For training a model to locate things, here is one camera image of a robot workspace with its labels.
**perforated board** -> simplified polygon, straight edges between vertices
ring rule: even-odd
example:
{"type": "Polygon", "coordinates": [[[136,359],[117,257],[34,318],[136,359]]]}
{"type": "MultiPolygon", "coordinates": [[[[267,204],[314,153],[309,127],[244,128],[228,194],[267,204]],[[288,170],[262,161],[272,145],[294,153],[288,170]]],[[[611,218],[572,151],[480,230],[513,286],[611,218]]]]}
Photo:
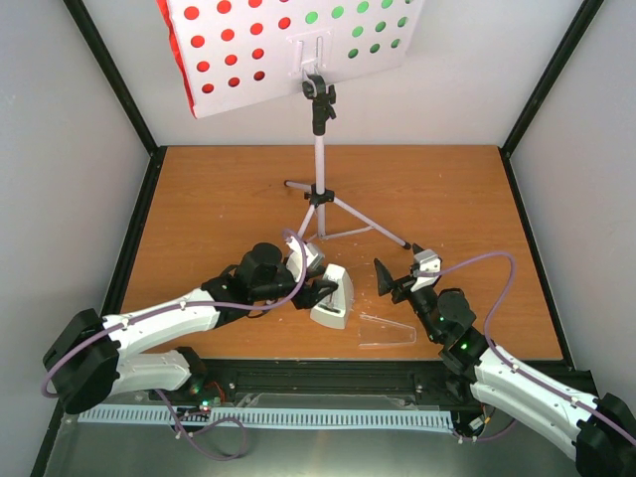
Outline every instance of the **perforated board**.
{"type": "Polygon", "coordinates": [[[157,0],[196,117],[398,67],[423,2],[157,0]]]}

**black clamp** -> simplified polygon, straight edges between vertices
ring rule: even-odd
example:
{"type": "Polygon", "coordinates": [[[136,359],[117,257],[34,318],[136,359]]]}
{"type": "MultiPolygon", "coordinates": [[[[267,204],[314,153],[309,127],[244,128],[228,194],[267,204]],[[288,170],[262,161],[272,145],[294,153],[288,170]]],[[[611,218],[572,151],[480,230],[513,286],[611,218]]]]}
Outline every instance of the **black clamp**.
{"type": "Polygon", "coordinates": [[[320,75],[308,75],[307,78],[302,84],[302,92],[312,101],[314,135],[324,136],[327,121],[336,118],[336,111],[332,106],[336,103],[336,89],[332,84],[327,87],[320,75]]]}
{"type": "Polygon", "coordinates": [[[309,204],[314,207],[322,206],[328,202],[334,202],[336,198],[336,193],[334,191],[330,191],[329,189],[325,189],[325,192],[322,194],[318,194],[316,192],[316,185],[311,185],[311,192],[305,192],[305,199],[309,199],[309,204]]]}

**gray floor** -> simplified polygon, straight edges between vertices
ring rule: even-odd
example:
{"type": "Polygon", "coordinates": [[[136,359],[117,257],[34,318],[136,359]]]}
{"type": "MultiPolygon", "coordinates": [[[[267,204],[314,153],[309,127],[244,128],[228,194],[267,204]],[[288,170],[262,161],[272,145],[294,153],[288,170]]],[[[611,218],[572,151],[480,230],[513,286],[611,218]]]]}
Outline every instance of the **gray floor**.
{"type": "MultiPolygon", "coordinates": [[[[500,415],[494,431],[505,424],[500,415]]],[[[443,434],[411,431],[248,431],[248,454],[231,462],[206,459],[169,427],[63,423],[47,476],[564,476],[573,462],[524,426],[492,443],[457,444],[443,434]]],[[[198,439],[210,449],[234,452],[236,429],[198,439]]]]}

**tripod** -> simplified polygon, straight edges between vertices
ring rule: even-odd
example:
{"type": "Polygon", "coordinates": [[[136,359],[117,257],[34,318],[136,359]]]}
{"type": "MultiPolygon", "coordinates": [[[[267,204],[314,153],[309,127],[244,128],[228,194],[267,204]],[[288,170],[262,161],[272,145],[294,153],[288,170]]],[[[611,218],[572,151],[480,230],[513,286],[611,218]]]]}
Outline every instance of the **tripod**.
{"type": "Polygon", "coordinates": [[[285,181],[286,187],[294,189],[300,189],[305,193],[305,199],[309,200],[309,210],[305,215],[298,235],[303,237],[311,221],[311,217],[316,213],[318,219],[318,237],[320,239],[335,239],[337,237],[352,236],[353,234],[359,234],[361,232],[367,232],[372,229],[377,230],[384,236],[393,240],[403,248],[410,249],[410,243],[399,238],[392,232],[388,231],[380,224],[372,221],[364,214],[358,212],[349,204],[341,201],[336,197],[334,191],[330,191],[325,188],[325,142],[323,136],[326,132],[326,123],[329,119],[336,118],[336,111],[332,104],[336,103],[336,89],[333,85],[327,88],[324,79],[320,75],[307,75],[307,81],[302,84],[303,94],[307,99],[312,101],[313,110],[313,132],[314,132],[314,158],[316,163],[316,182],[312,185],[301,184],[298,182],[285,181]],[[326,229],[326,217],[325,217],[325,204],[333,203],[338,207],[344,209],[352,216],[357,217],[362,222],[367,224],[362,229],[356,229],[354,231],[342,232],[340,234],[327,235],[326,229]]]}

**music stand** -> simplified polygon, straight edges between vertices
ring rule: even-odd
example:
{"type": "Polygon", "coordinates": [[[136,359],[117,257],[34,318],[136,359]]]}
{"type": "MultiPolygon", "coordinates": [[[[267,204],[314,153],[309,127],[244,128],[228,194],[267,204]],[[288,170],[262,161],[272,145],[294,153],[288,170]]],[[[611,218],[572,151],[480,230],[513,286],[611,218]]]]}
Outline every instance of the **music stand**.
{"type": "Polygon", "coordinates": [[[335,117],[333,84],[400,66],[424,0],[157,0],[170,30],[192,113],[197,118],[302,91],[312,100],[316,183],[285,181],[310,202],[318,237],[375,229],[410,244],[335,197],[325,185],[324,123],[335,117]],[[367,227],[326,235],[333,202],[367,227]]]}

